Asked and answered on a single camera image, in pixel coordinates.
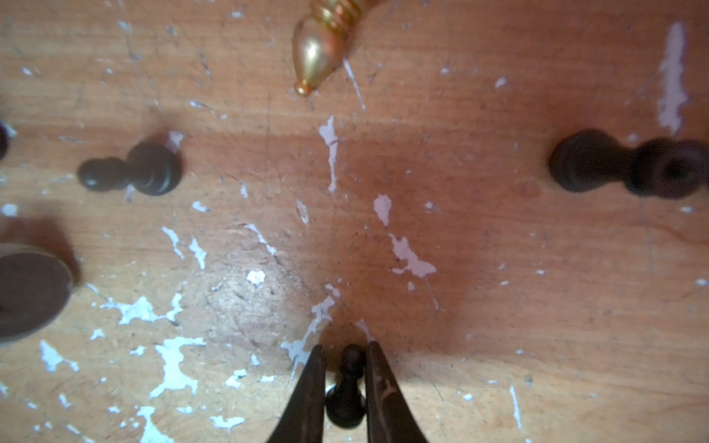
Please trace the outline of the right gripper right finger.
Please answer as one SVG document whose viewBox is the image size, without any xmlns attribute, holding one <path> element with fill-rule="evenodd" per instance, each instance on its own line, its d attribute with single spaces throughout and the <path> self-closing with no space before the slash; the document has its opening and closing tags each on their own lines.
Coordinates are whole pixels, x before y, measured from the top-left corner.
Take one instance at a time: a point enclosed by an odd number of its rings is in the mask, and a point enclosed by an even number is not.
<svg viewBox="0 0 709 443">
<path fill-rule="evenodd" d="M 365 389 L 369 443 L 428 443 L 380 345 L 367 346 Z"/>
</svg>

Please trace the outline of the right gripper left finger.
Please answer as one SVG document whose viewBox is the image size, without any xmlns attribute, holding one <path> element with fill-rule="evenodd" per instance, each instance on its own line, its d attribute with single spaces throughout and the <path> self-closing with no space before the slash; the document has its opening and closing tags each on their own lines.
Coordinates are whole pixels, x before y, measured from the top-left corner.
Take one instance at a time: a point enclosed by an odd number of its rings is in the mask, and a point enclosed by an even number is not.
<svg viewBox="0 0 709 443">
<path fill-rule="evenodd" d="M 319 344 L 312 350 L 268 443 L 323 443 L 326 369 Z"/>
</svg>

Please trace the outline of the silver chess knight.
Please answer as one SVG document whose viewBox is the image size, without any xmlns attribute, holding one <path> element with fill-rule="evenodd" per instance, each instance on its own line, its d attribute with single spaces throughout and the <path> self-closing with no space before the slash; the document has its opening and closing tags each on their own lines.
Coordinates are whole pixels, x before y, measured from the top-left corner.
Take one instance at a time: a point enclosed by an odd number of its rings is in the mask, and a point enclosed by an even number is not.
<svg viewBox="0 0 709 443">
<path fill-rule="evenodd" d="M 33 245 L 1 245 L 1 344 L 7 346 L 48 326 L 74 288 L 73 273 L 54 254 Z"/>
</svg>

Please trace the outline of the black chess pawn one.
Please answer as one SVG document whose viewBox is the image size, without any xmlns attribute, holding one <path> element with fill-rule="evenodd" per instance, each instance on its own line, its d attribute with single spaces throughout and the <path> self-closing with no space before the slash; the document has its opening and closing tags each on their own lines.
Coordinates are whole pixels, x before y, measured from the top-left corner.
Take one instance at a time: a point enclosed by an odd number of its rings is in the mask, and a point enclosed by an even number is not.
<svg viewBox="0 0 709 443">
<path fill-rule="evenodd" d="M 708 144 L 652 138 L 634 149 L 600 129 L 584 129 L 554 148 L 554 181 L 573 193 L 620 182 L 639 197 L 683 199 L 708 184 Z"/>
</svg>

